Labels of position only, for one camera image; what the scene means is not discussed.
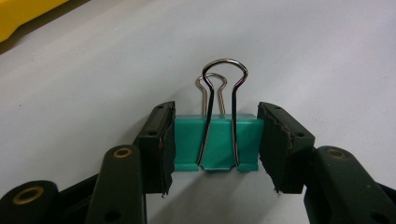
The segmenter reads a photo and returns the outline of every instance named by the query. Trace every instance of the white table surface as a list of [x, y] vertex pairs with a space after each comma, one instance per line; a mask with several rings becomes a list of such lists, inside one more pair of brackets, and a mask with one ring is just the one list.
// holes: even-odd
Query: white table surface
[[[152, 107], [199, 114], [194, 80], [229, 57], [249, 77], [238, 112], [281, 105], [317, 138], [396, 188], [395, 1], [90, 1], [0, 55], [0, 195], [30, 180], [65, 189], [130, 144]], [[240, 72], [216, 67], [231, 89]], [[307, 223], [303, 195], [270, 177], [174, 173], [148, 223]]]

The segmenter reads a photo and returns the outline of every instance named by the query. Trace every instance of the black plastic bracket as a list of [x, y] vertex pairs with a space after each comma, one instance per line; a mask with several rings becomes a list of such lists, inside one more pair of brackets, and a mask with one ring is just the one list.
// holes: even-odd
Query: black plastic bracket
[[142, 153], [145, 193], [167, 194], [175, 171], [175, 102], [153, 108], [134, 140]]
[[301, 193], [304, 162], [314, 149], [315, 136], [278, 105], [261, 102], [257, 118], [264, 120], [260, 160], [275, 190]]

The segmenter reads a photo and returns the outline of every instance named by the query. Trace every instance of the green binder clip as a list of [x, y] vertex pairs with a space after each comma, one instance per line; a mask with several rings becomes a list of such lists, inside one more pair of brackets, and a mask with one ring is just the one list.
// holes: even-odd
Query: green binder clip
[[[233, 87], [232, 114], [225, 114], [221, 91], [227, 85], [222, 75], [207, 73], [218, 64], [230, 63], [240, 68], [244, 75]], [[214, 102], [213, 84], [209, 77], [223, 81], [218, 90], [220, 114], [212, 116]], [[202, 115], [177, 115], [175, 119], [175, 141], [177, 171], [198, 171], [202, 166], [207, 171], [229, 171], [236, 166], [240, 172], [257, 171], [259, 148], [262, 139], [263, 120], [252, 114], [236, 114], [236, 91], [248, 77], [248, 70], [240, 62], [220, 59], [209, 63], [196, 85], [203, 92]], [[204, 80], [210, 89], [206, 113], [207, 93], [200, 84]]]

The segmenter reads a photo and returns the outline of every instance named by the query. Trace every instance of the yellow object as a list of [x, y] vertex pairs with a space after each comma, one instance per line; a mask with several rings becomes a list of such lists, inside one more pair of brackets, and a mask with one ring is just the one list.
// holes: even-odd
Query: yellow object
[[67, 0], [0, 0], [0, 42], [22, 24], [67, 2]]

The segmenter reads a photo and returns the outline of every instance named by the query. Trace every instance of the silver wire loop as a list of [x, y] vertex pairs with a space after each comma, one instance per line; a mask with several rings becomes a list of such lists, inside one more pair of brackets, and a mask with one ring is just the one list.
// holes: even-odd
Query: silver wire loop
[[247, 79], [248, 70], [246, 69], [246, 67], [244, 65], [242, 65], [237, 60], [228, 59], [228, 58], [215, 60], [214, 62], [207, 64], [204, 67], [204, 69], [202, 70], [202, 78], [203, 78], [204, 82], [207, 84], [207, 86], [210, 89], [210, 98], [209, 98], [209, 106], [208, 106], [207, 115], [206, 115], [206, 125], [205, 125], [205, 131], [204, 131], [204, 139], [203, 139], [203, 142], [201, 144], [201, 150], [200, 150], [200, 154], [198, 156], [198, 161], [197, 161], [198, 165], [201, 165], [201, 162], [202, 162], [202, 159], [203, 159], [204, 153], [205, 153], [207, 137], [208, 137], [208, 134], [209, 134], [210, 120], [212, 118], [213, 99], [214, 99], [213, 84], [210, 82], [209, 78], [207, 78], [206, 73], [207, 73], [207, 71], [210, 68], [212, 68], [212, 67], [214, 67], [216, 65], [222, 64], [222, 63], [230, 63], [230, 64], [238, 67], [239, 69], [241, 69], [242, 72], [244, 73], [244, 75], [233, 86], [233, 101], [232, 101], [233, 156], [234, 156], [234, 159], [235, 159], [235, 165], [239, 166], [238, 144], [237, 144], [237, 141], [236, 141], [236, 91], [238, 90], [238, 88]]
[[[217, 74], [217, 73], [208, 73], [206, 74], [207, 77], [217, 77], [219, 79], [221, 79], [221, 81], [223, 82], [222, 85], [219, 87], [218, 89], [218, 97], [219, 97], [219, 107], [220, 107], [220, 114], [225, 114], [225, 107], [224, 107], [224, 101], [222, 98], [222, 90], [225, 88], [225, 86], [227, 86], [227, 78], [225, 78], [224, 76]], [[201, 90], [202, 92], [202, 115], [206, 115], [206, 105], [207, 105], [207, 92], [204, 86], [201, 85], [201, 80], [203, 79], [203, 77], [199, 76], [196, 80], [195, 80], [195, 85], [198, 87], [198, 89]]]

